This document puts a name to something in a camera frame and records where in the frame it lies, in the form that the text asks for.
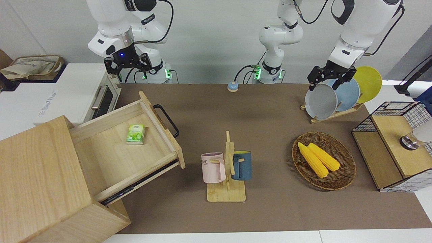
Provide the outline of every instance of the white robotic arm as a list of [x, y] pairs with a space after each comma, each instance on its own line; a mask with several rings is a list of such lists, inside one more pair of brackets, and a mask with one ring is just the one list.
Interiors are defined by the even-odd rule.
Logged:
[[[88, 47], [105, 58], [109, 74], [118, 75], [124, 68], [137, 68], [149, 83], [164, 83], [171, 79], [169, 65], [151, 44], [166, 42], [167, 29], [155, 20], [152, 12], [156, 0], [87, 0], [87, 4], [98, 22], [98, 32]], [[140, 22], [129, 23], [127, 12]]]
[[390, 20], [401, 9], [403, 0], [343, 0], [343, 11], [336, 14], [334, 2], [332, 15], [344, 26], [335, 48], [324, 68], [315, 66], [308, 75], [310, 90], [317, 83], [336, 78], [336, 90], [340, 84], [349, 82], [355, 72], [354, 64], [372, 45]]
[[[365, 54], [375, 37], [401, 9], [403, 0], [338, 0], [341, 4], [335, 2], [333, 0], [332, 15], [344, 29], [326, 66], [315, 66], [308, 75], [310, 90], [326, 79], [337, 79], [333, 86], [335, 90], [340, 84], [349, 82], [356, 72], [354, 63]], [[298, 16], [303, 18], [299, 7], [301, 3], [302, 0], [280, 0], [277, 15], [283, 24], [264, 27], [260, 32], [260, 42], [266, 47], [266, 54], [255, 79], [261, 83], [274, 83], [280, 76], [284, 52], [279, 46], [294, 44], [302, 39], [303, 29], [298, 24]]]
[[293, 0], [280, 0], [277, 15], [283, 24], [266, 26], [259, 35], [266, 54], [259, 64], [255, 79], [266, 84], [274, 83], [280, 77], [284, 51], [279, 49], [279, 46], [295, 44], [303, 38], [303, 28], [299, 25]]

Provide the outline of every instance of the yellow corn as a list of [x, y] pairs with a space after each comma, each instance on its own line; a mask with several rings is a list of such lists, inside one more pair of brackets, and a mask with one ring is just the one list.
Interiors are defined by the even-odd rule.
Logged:
[[335, 160], [331, 155], [322, 150], [314, 143], [309, 143], [308, 148], [312, 151], [318, 159], [331, 171], [337, 171], [340, 167], [340, 164], [337, 160]]
[[318, 159], [318, 157], [304, 144], [299, 142], [297, 145], [299, 146], [300, 153], [306, 159], [310, 167], [314, 170], [315, 174], [317, 174], [319, 178], [326, 177], [328, 175], [328, 170], [320, 161], [320, 159]]

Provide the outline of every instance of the wicker basket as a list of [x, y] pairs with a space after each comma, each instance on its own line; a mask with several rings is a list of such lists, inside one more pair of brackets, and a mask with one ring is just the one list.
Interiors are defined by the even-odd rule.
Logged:
[[[340, 163], [340, 168], [329, 171], [327, 177], [319, 178], [300, 153], [298, 142], [304, 145], [314, 143]], [[308, 132], [299, 136], [292, 146], [292, 160], [295, 167], [308, 182], [325, 190], [338, 190], [347, 187], [356, 176], [356, 164], [348, 149], [336, 138], [320, 132]]]

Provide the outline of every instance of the mug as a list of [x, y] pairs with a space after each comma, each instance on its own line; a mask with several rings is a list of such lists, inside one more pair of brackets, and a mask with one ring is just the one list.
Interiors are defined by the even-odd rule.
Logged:
[[226, 179], [223, 153], [201, 154], [201, 166], [205, 183], [219, 183]]
[[231, 178], [239, 181], [252, 179], [252, 153], [250, 151], [234, 151], [232, 162], [235, 175], [231, 175]]

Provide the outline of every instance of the wooden base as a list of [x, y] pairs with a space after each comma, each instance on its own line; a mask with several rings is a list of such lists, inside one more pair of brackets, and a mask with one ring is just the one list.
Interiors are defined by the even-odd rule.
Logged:
[[[304, 105], [300, 106], [300, 109], [301, 110], [305, 110], [306, 109], [305, 106], [306, 106], [306, 103]], [[336, 117], [340, 117], [340, 116], [343, 116], [343, 115], [346, 115], [346, 114], [349, 114], [349, 113], [353, 113], [353, 112], [358, 111], [362, 106], [363, 106], [363, 103], [357, 103], [351, 109], [348, 109], [348, 110], [343, 111], [343, 112], [334, 112], [333, 115], [331, 115], [329, 118], [323, 119], [323, 120], [318, 120], [318, 119], [316, 119], [316, 117], [314, 117], [314, 118], [311, 119], [311, 123], [315, 124], [315, 123], [327, 121], [327, 120], [330, 120], [330, 119], [333, 119], [333, 118], [336, 118]]]
[[207, 201], [209, 202], [239, 202], [246, 201], [245, 182], [231, 179], [224, 182], [207, 184]]
[[224, 152], [226, 179], [223, 182], [207, 184], [207, 201], [246, 201], [245, 182], [231, 178], [231, 175], [235, 175], [233, 156], [234, 142], [230, 140], [229, 131], [226, 131]]

